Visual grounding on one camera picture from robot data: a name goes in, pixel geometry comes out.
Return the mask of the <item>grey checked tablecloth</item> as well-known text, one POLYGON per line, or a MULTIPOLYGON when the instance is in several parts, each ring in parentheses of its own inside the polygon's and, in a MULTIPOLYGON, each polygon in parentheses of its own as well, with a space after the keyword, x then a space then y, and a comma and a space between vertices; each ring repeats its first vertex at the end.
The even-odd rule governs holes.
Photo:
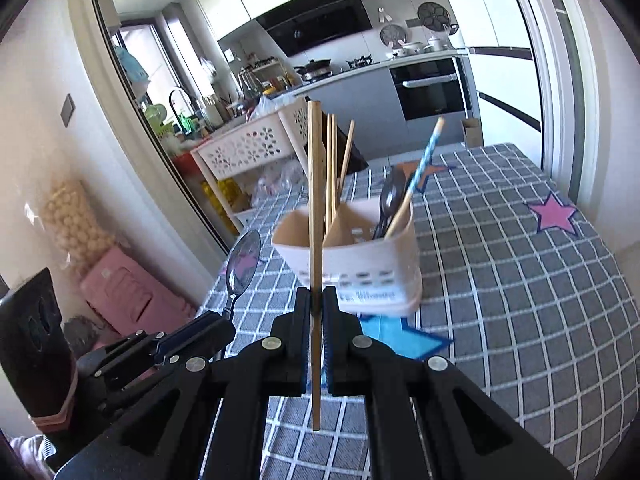
MULTIPOLYGON (((576 479, 595 479, 639 411, 639 307, 612 252, 578 211, 577 236, 538 232, 527 205, 570 204, 512 144, 439 155, 413 195, 423 295, 409 325, 452 339, 441 354, 576 479)), ((306 188, 270 198, 248 222, 260 266, 235 307, 232 356, 269 334, 299 282, 272 248, 306 188)), ((261 479, 370 479, 362 400, 271 398, 261 479)))

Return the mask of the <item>black wok on stove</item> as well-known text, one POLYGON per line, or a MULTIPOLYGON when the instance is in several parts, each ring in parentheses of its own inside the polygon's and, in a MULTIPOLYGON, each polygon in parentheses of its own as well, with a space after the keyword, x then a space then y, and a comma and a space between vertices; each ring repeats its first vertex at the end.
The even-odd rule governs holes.
POLYGON ((331 61, 325 60, 309 61, 302 66, 295 66, 294 70, 299 74, 302 81, 314 81, 332 75, 331 61))

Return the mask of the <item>white refrigerator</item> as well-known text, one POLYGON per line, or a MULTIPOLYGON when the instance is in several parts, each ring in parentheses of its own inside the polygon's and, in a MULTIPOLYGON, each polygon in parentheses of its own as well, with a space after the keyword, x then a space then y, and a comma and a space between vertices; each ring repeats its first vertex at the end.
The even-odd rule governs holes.
POLYGON ((544 108, 520 0, 449 0, 477 94, 484 143, 515 145, 544 168, 544 108))

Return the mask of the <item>beige flower-pattern trolley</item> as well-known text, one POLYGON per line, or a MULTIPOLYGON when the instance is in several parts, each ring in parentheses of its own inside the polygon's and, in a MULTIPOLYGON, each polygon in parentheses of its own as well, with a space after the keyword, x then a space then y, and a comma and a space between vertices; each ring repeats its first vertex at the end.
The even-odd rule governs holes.
POLYGON ((236 218, 219 182, 262 168, 295 155, 298 166, 308 176, 307 102, 302 96, 291 104, 250 122, 244 122, 219 136, 209 136, 192 151, 196 166, 219 200, 238 232, 243 225, 236 218))

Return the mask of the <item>round black wall pan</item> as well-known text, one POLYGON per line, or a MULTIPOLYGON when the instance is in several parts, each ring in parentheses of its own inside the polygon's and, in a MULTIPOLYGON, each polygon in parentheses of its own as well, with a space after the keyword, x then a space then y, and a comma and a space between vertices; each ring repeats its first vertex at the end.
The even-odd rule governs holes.
POLYGON ((459 25, 452 21, 447 9, 437 2, 421 3, 418 7, 418 19, 422 26, 432 32, 446 32, 452 36, 459 30, 459 25))

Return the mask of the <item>pink plastic stool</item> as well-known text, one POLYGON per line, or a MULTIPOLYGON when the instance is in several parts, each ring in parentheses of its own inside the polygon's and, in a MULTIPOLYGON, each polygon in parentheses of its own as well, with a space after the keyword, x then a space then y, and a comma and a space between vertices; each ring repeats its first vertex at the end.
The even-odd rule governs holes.
POLYGON ((149 274, 118 246, 111 248, 80 282, 82 296, 117 333, 171 333, 194 318, 196 309, 149 274))

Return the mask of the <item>cardboard box on floor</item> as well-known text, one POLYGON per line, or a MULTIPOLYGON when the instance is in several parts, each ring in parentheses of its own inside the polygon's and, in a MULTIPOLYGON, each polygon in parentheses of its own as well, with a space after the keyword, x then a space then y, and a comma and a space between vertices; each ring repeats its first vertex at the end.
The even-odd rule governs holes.
POLYGON ((464 144, 468 150, 481 148, 484 145, 482 121, 480 118, 464 118, 461 121, 464 144))

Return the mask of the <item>black range hood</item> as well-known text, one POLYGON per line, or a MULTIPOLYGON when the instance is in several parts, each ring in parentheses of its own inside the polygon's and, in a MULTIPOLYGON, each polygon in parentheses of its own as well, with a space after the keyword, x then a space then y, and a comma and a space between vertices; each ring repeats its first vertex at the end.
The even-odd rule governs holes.
POLYGON ((290 0, 256 21, 286 56, 372 28, 361 0, 290 0))

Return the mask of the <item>black built-in oven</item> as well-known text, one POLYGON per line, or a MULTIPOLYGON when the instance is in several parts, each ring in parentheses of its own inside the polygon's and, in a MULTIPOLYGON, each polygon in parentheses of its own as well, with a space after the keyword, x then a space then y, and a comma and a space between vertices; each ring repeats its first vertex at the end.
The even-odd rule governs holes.
POLYGON ((405 120, 470 110, 460 58, 439 58, 390 70, 405 120))

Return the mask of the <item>black kitchen faucet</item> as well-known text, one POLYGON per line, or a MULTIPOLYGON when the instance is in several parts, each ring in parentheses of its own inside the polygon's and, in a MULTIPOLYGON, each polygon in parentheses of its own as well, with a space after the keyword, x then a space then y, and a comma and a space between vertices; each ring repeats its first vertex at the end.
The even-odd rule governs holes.
POLYGON ((181 87, 175 87, 169 92, 169 107, 177 119, 182 133, 187 136, 198 130, 198 111, 190 94, 181 87))

